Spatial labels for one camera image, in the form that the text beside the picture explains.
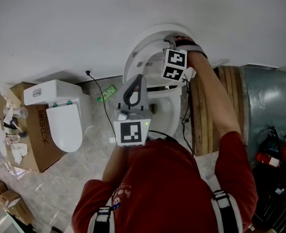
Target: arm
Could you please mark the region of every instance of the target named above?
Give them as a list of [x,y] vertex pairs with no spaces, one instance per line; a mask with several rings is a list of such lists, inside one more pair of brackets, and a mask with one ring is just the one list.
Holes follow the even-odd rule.
[[241,134],[234,107],[208,60],[200,52],[190,51],[188,61],[202,81],[206,103],[220,137],[232,131]]
[[106,164],[102,181],[111,184],[117,189],[128,169],[128,156],[128,147],[116,145]]
[[115,146],[103,173],[102,181],[90,180],[84,185],[72,216],[74,232],[87,232],[91,217],[100,207],[105,206],[118,188],[127,171],[128,153],[128,148]]
[[215,175],[221,188],[237,201],[245,232],[258,197],[234,107],[208,60],[199,52],[189,52],[188,56],[202,81],[206,102],[221,138]]

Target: white toilet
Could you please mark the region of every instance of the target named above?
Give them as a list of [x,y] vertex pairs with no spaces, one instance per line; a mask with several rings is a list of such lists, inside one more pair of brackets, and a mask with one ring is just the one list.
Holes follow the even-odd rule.
[[[174,24],[160,24],[149,28],[137,37],[130,48],[123,72],[123,83],[137,74],[145,76],[149,104],[156,104],[150,130],[169,136],[173,136],[177,129],[181,113],[181,87],[186,85],[186,82],[179,83],[161,78],[165,58],[163,49],[169,47],[169,43],[163,39],[171,33],[190,36],[186,29]],[[149,132],[149,137],[165,138],[164,135],[153,132]]]
[[93,126],[90,96],[74,84],[51,80],[32,86],[24,90],[24,104],[48,104],[52,139],[65,152],[76,151]]

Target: marble floor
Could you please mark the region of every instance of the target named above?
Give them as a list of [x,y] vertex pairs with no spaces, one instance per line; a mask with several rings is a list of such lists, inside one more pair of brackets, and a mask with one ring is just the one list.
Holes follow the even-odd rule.
[[[122,86],[122,78],[101,80],[98,83],[102,90],[111,85],[118,90]],[[70,225],[72,213],[84,184],[90,179],[101,179],[114,147],[114,143],[110,142],[110,139],[113,139],[113,131],[105,115],[103,104],[96,100],[100,97],[99,88],[95,82],[82,84],[81,87],[84,93],[91,96],[94,126],[86,133],[79,150],[66,154],[40,174],[10,168],[10,164],[6,164],[0,157],[0,180],[22,196],[35,217],[32,224],[38,232],[48,233],[51,226],[64,231]],[[112,96],[105,101],[110,118],[113,118],[116,107],[114,98],[115,96]],[[181,102],[182,117],[187,109],[185,87]],[[187,148],[181,121],[174,138]],[[185,126],[185,136],[191,144],[190,122]],[[195,157],[202,175],[206,176],[214,172],[217,157],[218,152]]]

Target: black cable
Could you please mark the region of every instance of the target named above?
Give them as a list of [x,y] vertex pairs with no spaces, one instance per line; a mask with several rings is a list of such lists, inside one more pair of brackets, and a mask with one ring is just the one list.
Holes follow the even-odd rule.
[[149,130],[149,132],[154,132],[154,133],[158,133],[158,134],[165,135],[166,137],[169,137],[169,138],[173,138],[172,136],[169,136],[168,134],[162,133],[162,132],[157,131],[157,130]]
[[102,89],[101,89],[100,85],[96,82],[96,80],[90,75],[90,71],[86,71],[85,73],[86,73],[91,79],[93,79],[93,80],[95,81],[95,83],[98,85],[98,87],[99,87],[99,89],[100,89],[100,92],[101,92],[101,95],[102,95],[102,98],[103,98],[104,110],[105,110],[107,119],[108,119],[108,121],[109,121],[109,123],[110,123],[110,126],[112,126],[112,129],[113,129],[113,132],[114,132],[114,136],[115,136],[115,141],[116,141],[116,143],[117,143],[116,133],[115,133],[113,124],[112,124],[112,122],[110,121],[109,116],[108,116],[107,111],[106,111],[105,100],[104,100],[104,96],[103,96],[103,93],[102,93]]
[[189,81],[187,80],[187,78],[186,78],[186,79],[183,79],[183,80],[186,81],[186,88],[187,88],[187,94],[188,94],[188,98],[187,98],[187,100],[188,100],[188,101],[187,101],[188,106],[187,106],[186,113],[185,113],[185,115],[184,115],[184,117],[183,117],[183,120],[182,120],[183,137],[184,137],[184,141],[186,142],[187,146],[190,148],[192,155],[194,155],[193,149],[192,149],[191,145],[188,143],[188,141],[186,140],[186,137],[185,137],[185,124],[186,124],[187,122],[189,122],[189,119],[190,119],[190,115],[188,116],[188,118],[186,118],[187,113],[188,113],[188,110],[189,110],[189,108],[190,108],[190,101],[189,101],[189,86],[188,86],[188,85],[189,85]]

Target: wrist strap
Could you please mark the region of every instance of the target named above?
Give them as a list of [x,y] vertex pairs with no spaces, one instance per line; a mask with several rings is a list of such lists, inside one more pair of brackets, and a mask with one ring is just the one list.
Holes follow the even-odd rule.
[[205,52],[203,51],[203,49],[199,46],[199,45],[183,45],[180,47],[176,47],[177,51],[180,50],[185,50],[185,51],[197,51],[200,52],[204,55],[205,58],[207,58]]

